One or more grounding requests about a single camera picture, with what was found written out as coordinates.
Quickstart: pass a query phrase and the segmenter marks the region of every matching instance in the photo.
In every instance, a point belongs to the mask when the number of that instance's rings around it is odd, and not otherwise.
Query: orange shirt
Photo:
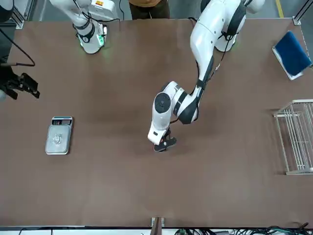
[[[141,7],[156,6],[161,0],[129,0],[132,5]]]

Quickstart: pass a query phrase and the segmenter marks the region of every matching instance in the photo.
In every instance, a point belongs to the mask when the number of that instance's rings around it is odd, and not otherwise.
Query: green led light
[[[97,35],[97,39],[99,41],[100,46],[102,47],[104,45],[104,36]]]

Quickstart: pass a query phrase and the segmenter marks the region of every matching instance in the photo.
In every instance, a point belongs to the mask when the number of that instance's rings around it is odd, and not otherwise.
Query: gray floor
[[[113,0],[116,4],[118,16],[122,18],[119,10],[119,0]],[[201,0],[168,0],[171,18],[181,19],[188,17],[198,18],[200,15]],[[284,17],[292,17],[301,8],[306,0],[280,0]],[[121,8],[125,12],[124,19],[131,20],[131,12],[128,0],[121,0]],[[248,18],[278,18],[278,10],[275,0],[266,0],[262,10],[256,14],[247,13]],[[68,17],[54,8],[49,0],[34,0],[30,20],[33,21],[69,21]],[[313,7],[311,7],[301,20],[304,38],[308,50],[313,54]],[[13,29],[6,29],[13,36]],[[0,56],[6,55],[9,51],[8,43],[1,44]]]

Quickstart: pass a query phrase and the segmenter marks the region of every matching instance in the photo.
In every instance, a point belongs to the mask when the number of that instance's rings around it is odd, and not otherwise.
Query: yellow floor line
[[[282,5],[280,4],[280,0],[276,0],[276,6],[277,6],[279,17],[284,18],[284,13],[283,13]]]

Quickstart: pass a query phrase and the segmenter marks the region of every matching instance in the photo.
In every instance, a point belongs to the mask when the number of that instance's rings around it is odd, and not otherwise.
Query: metal pole
[[[300,19],[302,18],[304,13],[306,13],[306,11],[311,7],[312,3],[313,3],[313,0],[307,0],[305,4],[302,6],[302,8],[299,10],[299,12],[295,16],[292,17],[294,25],[301,24]]]

